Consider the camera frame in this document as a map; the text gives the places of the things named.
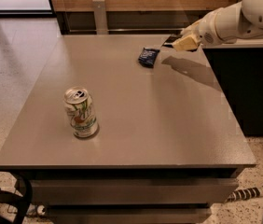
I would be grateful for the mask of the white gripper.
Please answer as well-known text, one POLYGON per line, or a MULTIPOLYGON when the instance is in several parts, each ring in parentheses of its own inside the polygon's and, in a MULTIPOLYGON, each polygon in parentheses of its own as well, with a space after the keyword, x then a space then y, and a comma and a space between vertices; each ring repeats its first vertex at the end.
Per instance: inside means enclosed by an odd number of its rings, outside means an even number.
POLYGON ((223 40, 219 37, 215 25, 216 17, 221 10, 222 8, 218 8, 211 11, 201 20, 197 20, 188 27, 183 28, 180 32, 182 37, 173 42, 173 48, 177 51, 192 51, 196 50, 200 43, 207 47, 221 45, 223 40), (201 41, 195 35, 189 35, 192 34, 197 27, 201 41))

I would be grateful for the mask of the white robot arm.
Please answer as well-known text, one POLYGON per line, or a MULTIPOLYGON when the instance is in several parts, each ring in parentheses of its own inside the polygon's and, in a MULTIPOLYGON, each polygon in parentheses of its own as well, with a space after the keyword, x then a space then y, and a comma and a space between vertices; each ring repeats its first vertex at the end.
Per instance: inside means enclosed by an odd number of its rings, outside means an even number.
POLYGON ((242 0, 207 13, 181 32, 173 42, 176 50, 195 50, 234 43, 237 39, 263 38, 263 0, 242 0))

